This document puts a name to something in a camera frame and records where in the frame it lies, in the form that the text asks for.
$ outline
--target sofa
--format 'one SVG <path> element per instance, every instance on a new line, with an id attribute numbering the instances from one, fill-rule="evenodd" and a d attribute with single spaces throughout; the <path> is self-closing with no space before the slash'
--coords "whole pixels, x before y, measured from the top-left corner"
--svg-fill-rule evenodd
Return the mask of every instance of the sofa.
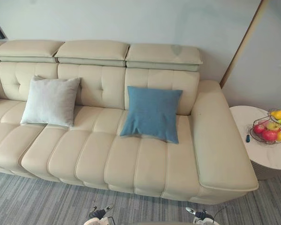
<path id="1" fill-rule="evenodd" d="M 217 204 L 258 188 L 219 83 L 200 80 L 191 46 L 109 40 L 0 42 L 0 172 Z M 32 76 L 81 78 L 74 126 L 20 124 Z M 179 144 L 119 136 L 127 86 L 182 90 Z"/>

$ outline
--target wooden trim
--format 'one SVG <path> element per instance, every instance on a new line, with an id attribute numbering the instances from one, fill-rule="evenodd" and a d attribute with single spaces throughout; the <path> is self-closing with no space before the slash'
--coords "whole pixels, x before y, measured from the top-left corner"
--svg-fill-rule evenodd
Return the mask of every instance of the wooden trim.
<path id="1" fill-rule="evenodd" d="M 230 74 L 231 74 L 231 71 L 232 69 L 234 68 L 239 56 L 241 55 L 241 52 L 243 51 L 244 47 L 246 46 L 246 43 L 247 41 L 249 40 L 251 34 L 253 33 L 253 31 L 255 30 L 255 27 L 256 25 L 258 24 L 258 21 L 259 19 L 261 18 L 263 12 L 265 11 L 266 9 L 266 5 L 268 4 L 269 0 L 261 0 L 259 5 L 258 5 L 258 8 L 250 22 L 250 25 L 247 29 L 247 31 L 245 32 L 244 34 L 244 37 L 242 39 L 242 41 L 240 42 L 238 48 L 237 48 L 237 51 L 235 52 L 221 82 L 220 82 L 220 86 L 221 88 L 223 88 L 224 84 L 226 83 L 226 81 L 228 80 Z"/>

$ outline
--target tufted backrest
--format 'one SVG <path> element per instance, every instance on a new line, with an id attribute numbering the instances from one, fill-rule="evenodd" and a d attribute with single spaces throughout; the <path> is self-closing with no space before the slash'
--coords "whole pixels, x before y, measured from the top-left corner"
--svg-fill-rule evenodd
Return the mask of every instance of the tufted backrest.
<path id="1" fill-rule="evenodd" d="M 58 77 L 80 77 L 76 104 L 124 109 L 124 67 L 62 64 Z"/>
<path id="2" fill-rule="evenodd" d="M 129 109 L 127 86 L 182 90 L 177 114 L 189 115 L 202 63 L 194 47 L 113 41 L 0 43 L 0 98 L 26 101 L 33 75 L 80 77 L 76 105 Z"/>
<path id="3" fill-rule="evenodd" d="M 56 79 L 57 63 L 1 62 L 0 81 L 7 99 L 27 101 L 33 75 Z"/>
<path id="4" fill-rule="evenodd" d="M 165 69 L 127 68 L 125 79 L 125 109 L 129 109 L 127 86 L 182 90 L 177 114 L 189 115 L 196 99 L 200 75 L 198 72 Z"/>

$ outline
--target side table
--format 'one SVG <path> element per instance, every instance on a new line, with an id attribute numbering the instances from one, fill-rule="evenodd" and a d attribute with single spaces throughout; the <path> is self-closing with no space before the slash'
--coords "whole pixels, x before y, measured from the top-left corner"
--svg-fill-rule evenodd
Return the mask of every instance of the side table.
<path id="1" fill-rule="evenodd" d="M 256 119 L 265 117 L 267 111 L 252 107 L 239 105 L 230 108 L 239 133 L 243 139 L 247 153 L 258 180 L 265 180 L 281 173 L 281 143 L 265 144 L 256 141 L 250 136 L 247 143 L 246 136 Z"/>

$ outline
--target wire fruit basket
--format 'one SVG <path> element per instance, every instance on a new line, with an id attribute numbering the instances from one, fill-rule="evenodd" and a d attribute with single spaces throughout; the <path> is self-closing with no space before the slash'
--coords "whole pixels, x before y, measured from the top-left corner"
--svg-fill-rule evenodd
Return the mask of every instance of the wire fruit basket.
<path id="1" fill-rule="evenodd" d="M 265 144 L 281 143 L 281 119 L 275 116 L 277 112 L 281 110 L 270 109 L 266 117 L 254 121 L 250 134 L 255 140 Z"/>

